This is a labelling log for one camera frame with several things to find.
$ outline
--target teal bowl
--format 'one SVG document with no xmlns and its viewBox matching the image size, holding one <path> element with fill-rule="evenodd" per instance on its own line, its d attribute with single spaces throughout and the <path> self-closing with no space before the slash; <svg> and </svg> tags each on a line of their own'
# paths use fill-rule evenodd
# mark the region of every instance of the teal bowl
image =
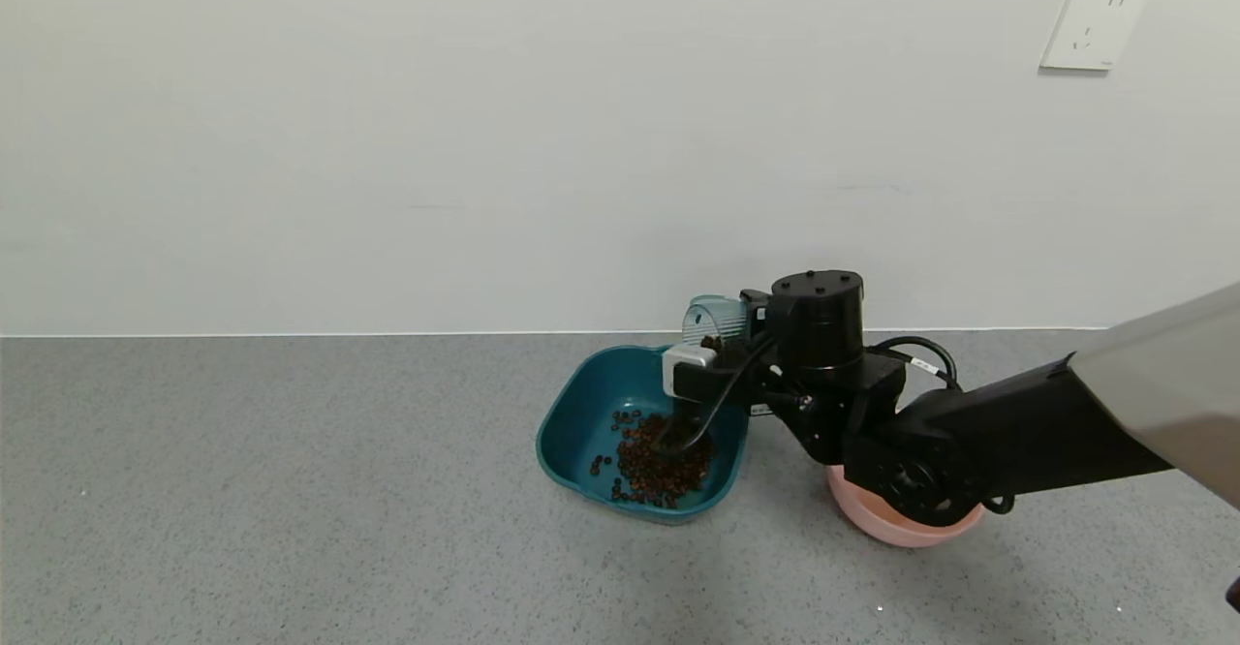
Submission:
<svg viewBox="0 0 1240 645">
<path fill-rule="evenodd" d="M 749 432 L 748 412 L 725 406 L 714 417 L 708 433 L 714 443 L 714 460 L 702 490 L 680 500 L 675 510 L 611 500 L 611 485 L 620 471 L 615 464 L 590 475 L 598 455 L 616 456 L 621 430 L 613 430 L 616 411 L 672 414 L 672 399 L 663 393 L 662 354 L 666 347 L 611 347 L 595 352 L 577 367 L 538 428 L 534 443 L 538 464 L 552 480 L 616 512 L 677 525 L 715 506 L 732 489 L 740 468 L 740 455 Z M 630 491 L 627 480 L 625 491 Z"/>
</svg>

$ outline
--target kibble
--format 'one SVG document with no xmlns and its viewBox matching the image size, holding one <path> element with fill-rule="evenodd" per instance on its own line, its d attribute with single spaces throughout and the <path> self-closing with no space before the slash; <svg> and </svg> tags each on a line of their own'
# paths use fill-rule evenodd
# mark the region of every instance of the kibble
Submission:
<svg viewBox="0 0 1240 645">
<path fill-rule="evenodd" d="M 634 411 L 632 418 L 636 419 L 640 413 L 641 411 Z M 686 492 L 702 489 L 702 481 L 714 459 L 714 444 L 709 434 L 681 455 L 665 458 L 651 448 L 651 443 L 667 424 L 672 424 L 672 419 L 653 413 L 637 420 L 637 429 L 624 430 L 624 439 L 616 445 L 616 469 L 629 479 L 632 492 L 620 492 L 620 500 L 676 509 L 677 500 Z M 692 427 L 693 420 L 688 420 L 687 425 Z M 666 435 L 666 443 L 676 444 L 687 434 L 687 429 L 672 429 Z M 604 456 L 603 463 L 610 464 L 611 456 Z M 615 479 L 613 499 L 620 485 L 621 480 Z"/>
</svg>

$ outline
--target cable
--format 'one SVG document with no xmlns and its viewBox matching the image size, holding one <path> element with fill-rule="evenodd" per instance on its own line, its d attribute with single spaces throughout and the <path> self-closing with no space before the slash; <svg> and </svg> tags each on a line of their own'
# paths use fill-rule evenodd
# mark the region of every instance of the cable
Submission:
<svg viewBox="0 0 1240 645">
<path fill-rule="evenodd" d="M 869 347 L 869 350 L 890 350 L 892 347 L 895 347 L 895 345 L 918 345 L 930 350 L 935 355 L 939 355 L 939 358 L 942 360 L 942 366 L 947 370 L 947 376 L 956 378 L 956 360 L 951 357 L 951 352 L 949 352 L 946 347 L 939 345 L 929 337 L 921 337 L 919 335 L 901 335 L 899 337 L 884 340 L 878 345 Z"/>
<path fill-rule="evenodd" d="M 923 362 L 921 360 L 918 360 L 913 355 L 905 355 L 904 352 L 900 352 L 899 350 L 875 350 L 873 347 L 867 347 L 867 351 L 868 352 L 873 352 L 874 355 L 880 355 L 883 357 L 892 357 L 894 360 L 900 360 L 905 365 L 913 365 L 913 366 L 915 366 L 918 368 L 930 367 L 930 370 L 932 370 L 934 375 L 936 377 L 941 378 L 944 381 L 944 383 L 947 385 L 947 388 L 950 388 L 952 391 L 962 391 L 960 388 L 960 383 L 955 378 L 952 378 L 946 371 L 940 370 L 937 367 L 934 367 L 932 365 L 930 365 L 928 362 Z"/>
<path fill-rule="evenodd" d="M 711 403 L 711 407 L 708 408 L 707 413 L 701 416 L 702 427 L 699 427 L 698 430 L 694 432 L 692 437 L 689 437 L 688 442 L 681 444 L 678 449 L 661 449 L 663 443 L 663 437 L 666 437 L 667 432 L 672 429 L 672 423 L 671 420 L 668 420 L 668 423 L 663 425 L 663 430 L 660 432 L 658 437 L 655 438 L 655 442 L 650 443 L 651 448 L 666 456 L 673 456 L 676 454 L 681 454 L 689 447 L 698 443 L 701 438 L 706 434 L 707 428 L 711 427 L 711 423 L 714 420 L 714 416 L 719 412 L 719 408 L 723 407 L 723 402 L 725 402 L 728 396 L 732 394 L 732 389 L 737 387 L 737 382 L 739 382 L 742 377 L 745 376 L 745 372 L 749 371 L 749 367 L 754 366 L 754 362 L 758 361 L 758 357 L 760 357 L 763 352 L 769 350 L 770 346 L 774 344 L 775 340 L 771 339 L 770 335 L 765 331 L 759 334 L 758 337 L 754 339 L 754 349 L 749 350 L 749 354 L 745 355 L 745 360 L 740 362 L 740 366 L 737 367 L 737 371 L 733 372 L 730 377 L 728 377 L 727 383 L 723 385 L 723 391 L 720 391 L 718 397 Z"/>
<path fill-rule="evenodd" d="M 982 500 L 982 506 L 996 515 L 1006 515 L 1012 511 L 1012 507 L 1016 506 L 1016 497 L 1004 495 L 999 497 L 998 502 L 996 502 L 993 497 L 987 497 Z"/>
</svg>

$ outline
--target gray floor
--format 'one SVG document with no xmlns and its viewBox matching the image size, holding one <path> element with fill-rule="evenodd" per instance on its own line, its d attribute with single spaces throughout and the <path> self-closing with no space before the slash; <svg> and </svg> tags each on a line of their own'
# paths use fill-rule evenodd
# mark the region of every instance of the gray floor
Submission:
<svg viewBox="0 0 1240 645">
<path fill-rule="evenodd" d="M 941 340 L 976 386 L 1086 336 Z M 1234 641 L 1240 517 L 1178 473 L 921 552 L 851 527 L 770 419 L 683 527 L 547 480 L 533 435 L 573 367 L 662 340 L 5 341 L 5 641 Z"/>
</svg>

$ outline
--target power outlet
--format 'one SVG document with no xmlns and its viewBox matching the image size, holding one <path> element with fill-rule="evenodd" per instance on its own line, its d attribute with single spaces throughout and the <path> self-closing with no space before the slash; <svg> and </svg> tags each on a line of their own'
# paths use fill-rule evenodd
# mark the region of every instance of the power outlet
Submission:
<svg viewBox="0 0 1240 645">
<path fill-rule="evenodd" d="M 1109 71 L 1120 61 L 1146 0 L 1066 0 L 1042 66 Z"/>
</svg>

